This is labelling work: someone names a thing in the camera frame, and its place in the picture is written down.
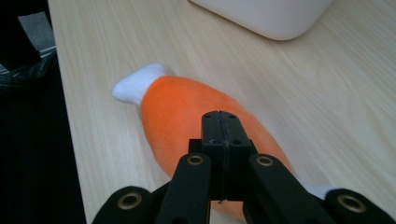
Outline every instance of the orange plush toy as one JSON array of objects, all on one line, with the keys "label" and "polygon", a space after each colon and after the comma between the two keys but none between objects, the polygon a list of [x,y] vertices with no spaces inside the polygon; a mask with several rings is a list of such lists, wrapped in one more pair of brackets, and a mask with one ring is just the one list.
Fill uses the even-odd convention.
[{"label": "orange plush toy", "polygon": [[[160,64],[148,64],[125,77],[114,86],[112,94],[119,101],[140,106],[148,143],[169,176],[188,153],[189,140],[201,138],[201,116],[214,110],[235,114],[259,153],[277,157],[291,170],[273,136],[235,99],[203,83],[165,75]],[[243,218],[242,203],[212,203],[212,207]]]}]

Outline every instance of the brass screw hole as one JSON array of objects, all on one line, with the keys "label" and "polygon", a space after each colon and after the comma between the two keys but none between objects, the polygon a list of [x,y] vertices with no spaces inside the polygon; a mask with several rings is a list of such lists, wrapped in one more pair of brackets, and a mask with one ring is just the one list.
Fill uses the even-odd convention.
[{"label": "brass screw hole", "polygon": [[204,162],[204,158],[200,156],[190,156],[187,158],[187,162],[191,165],[199,165]]},{"label": "brass screw hole", "polygon": [[133,191],[122,195],[118,200],[118,206],[122,210],[129,210],[137,207],[142,202],[142,200],[142,195]]},{"label": "brass screw hole", "polygon": [[256,162],[263,166],[272,166],[274,164],[274,161],[271,158],[265,156],[258,157],[256,159]]},{"label": "brass screw hole", "polygon": [[339,195],[337,197],[337,201],[346,209],[355,213],[363,213],[367,210],[366,206],[364,205],[364,203],[361,202],[361,200],[350,195]]}]

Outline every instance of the white object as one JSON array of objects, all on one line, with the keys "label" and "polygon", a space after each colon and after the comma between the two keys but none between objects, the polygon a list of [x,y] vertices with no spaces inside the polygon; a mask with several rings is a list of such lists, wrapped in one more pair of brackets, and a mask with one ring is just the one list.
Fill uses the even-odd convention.
[{"label": "white object", "polygon": [[332,0],[191,0],[230,21],[275,40],[307,31]]},{"label": "white object", "polygon": [[149,63],[117,82],[111,94],[123,103],[140,105],[151,83],[164,74],[165,69],[160,63]]}]

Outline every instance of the orange fabric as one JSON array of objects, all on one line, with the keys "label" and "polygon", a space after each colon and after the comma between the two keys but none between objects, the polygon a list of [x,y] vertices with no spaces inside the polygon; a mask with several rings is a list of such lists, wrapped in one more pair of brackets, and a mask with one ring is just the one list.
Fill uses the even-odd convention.
[{"label": "orange fabric", "polygon": [[[184,77],[160,77],[141,102],[141,119],[156,161],[172,176],[177,163],[188,153],[189,139],[201,138],[201,116],[214,110],[235,114],[260,153],[291,166],[276,140],[260,122],[230,96]],[[212,203],[231,215],[243,217],[241,203]]]}]

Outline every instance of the dark cloth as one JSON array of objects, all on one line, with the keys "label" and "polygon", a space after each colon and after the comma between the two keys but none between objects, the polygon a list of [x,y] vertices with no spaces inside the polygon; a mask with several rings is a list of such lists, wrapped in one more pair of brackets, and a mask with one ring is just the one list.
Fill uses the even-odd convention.
[{"label": "dark cloth", "polygon": [[46,12],[50,23],[47,0],[0,0],[0,64],[7,70],[40,60],[18,17],[41,11]]},{"label": "dark cloth", "polygon": [[58,62],[0,103],[0,223],[85,223]]}]

